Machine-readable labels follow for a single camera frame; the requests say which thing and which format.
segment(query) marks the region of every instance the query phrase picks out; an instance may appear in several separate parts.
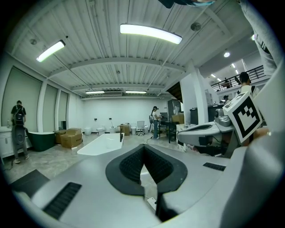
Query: man wearing backpack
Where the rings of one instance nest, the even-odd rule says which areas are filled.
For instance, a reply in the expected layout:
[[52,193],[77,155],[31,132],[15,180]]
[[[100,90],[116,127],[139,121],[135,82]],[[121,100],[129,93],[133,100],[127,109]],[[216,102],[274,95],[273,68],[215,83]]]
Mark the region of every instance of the man wearing backpack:
[[[26,122],[26,110],[22,106],[21,101],[17,101],[17,105],[15,105],[12,108],[11,121],[13,124],[13,127],[12,127],[12,143],[13,143],[13,151],[14,151],[14,155],[15,155],[15,163],[19,164],[20,163],[19,156],[18,156],[19,143],[18,143],[18,140],[16,139],[16,126],[22,125],[24,128],[24,122]],[[24,143],[21,144],[21,147],[23,148],[23,152],[25,154],[25,159],[29,159],[25,140],[24,140]]]
[[240,73],[240,82],[241,82],[241,89],[237,91],[237,94],[250,91],[250,95],[252,96],[253,99],[258,95],[260,91],[259,88],[250,85],[250,79],[246,72]]

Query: black mat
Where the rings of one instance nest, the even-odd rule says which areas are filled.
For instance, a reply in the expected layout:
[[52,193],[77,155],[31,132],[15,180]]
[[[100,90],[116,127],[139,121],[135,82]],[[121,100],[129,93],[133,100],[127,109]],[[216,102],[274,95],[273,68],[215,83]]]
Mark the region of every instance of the black mat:
[[38,170],[35,169],[20,179],[14,181],[12,184],[10,184],[10,186],[13,190],[23,191],[29,197],[32,197],[33,194],[48,181],[49,179],[46,176],[42,175]]

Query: black shirt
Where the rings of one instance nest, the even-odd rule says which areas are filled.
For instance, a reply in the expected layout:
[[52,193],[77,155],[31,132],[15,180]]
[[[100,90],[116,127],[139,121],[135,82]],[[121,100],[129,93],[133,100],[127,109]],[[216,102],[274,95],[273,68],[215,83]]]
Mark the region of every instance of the black shirt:
[[22,109],[22,112],[24,115],[26,115],[26,109],[22,105],[15,105],[12,108],[11,114],[15,114],[17,110]]

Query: cabinet door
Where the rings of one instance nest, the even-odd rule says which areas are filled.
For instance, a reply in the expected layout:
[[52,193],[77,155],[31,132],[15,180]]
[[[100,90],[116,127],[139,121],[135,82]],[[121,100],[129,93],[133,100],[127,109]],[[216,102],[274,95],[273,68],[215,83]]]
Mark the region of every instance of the cabinet door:
[[2,157],[5,157],[5,155],[13,153],[11,137],[0,138],[0,153]]

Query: brown box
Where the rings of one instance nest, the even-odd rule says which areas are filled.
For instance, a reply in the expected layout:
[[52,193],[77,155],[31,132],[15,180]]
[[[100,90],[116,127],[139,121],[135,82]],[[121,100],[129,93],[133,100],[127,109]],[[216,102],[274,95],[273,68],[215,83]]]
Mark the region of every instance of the brown box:
[[72,148],[82,143],[82,132],[80,128],[69,128],[61,135],[62,147]]
[[61,144],[61,135],[66,133],[66,130],[56,130],[55,133],[55,143]]
[[119,131],[122,129],[122,133],[125,133],[125,136],[130,135],[130,125],[129,124],[121,124],[118,126]]
[[183,114],[173,115],[171,119],[172,119],[172,122],[178,122],[179,124],[184,123],[184,115]]

